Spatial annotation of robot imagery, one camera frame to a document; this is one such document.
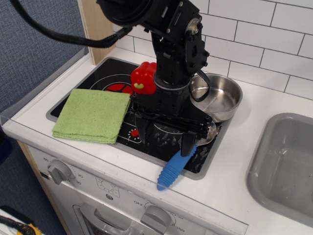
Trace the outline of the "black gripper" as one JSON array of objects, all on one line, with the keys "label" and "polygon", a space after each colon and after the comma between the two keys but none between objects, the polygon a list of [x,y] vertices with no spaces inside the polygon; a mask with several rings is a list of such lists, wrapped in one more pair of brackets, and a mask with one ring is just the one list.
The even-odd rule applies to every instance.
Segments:
[{"label": "black gripper", "polygon": [[135,93],[131,96],[139,138],[146,143],[155,123],[176,129],[183,133],[181,156],[187,157],[195,145],[197,134],[208,133],[212,118],[191,103],[190,76],[182,76],[177,84],[166,83],[161,76],[155,76],[154,83],[154,94]]}]

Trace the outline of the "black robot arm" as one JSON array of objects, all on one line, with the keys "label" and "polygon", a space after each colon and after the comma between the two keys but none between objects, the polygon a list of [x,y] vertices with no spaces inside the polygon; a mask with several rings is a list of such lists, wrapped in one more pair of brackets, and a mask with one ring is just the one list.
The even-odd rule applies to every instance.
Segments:
[{"label": "black robot arm", "polygon": [[131,96],[135,125],[142,141],[159,123],[183,133],[181,155],[207,135],[211,118],[190,101],[191,78],[207,65],[209,53],[201,38],[201,16],[187,0],[100,0],[112,23],[124,28],[137,25],[152,35],[157,69],[154,94]]}]

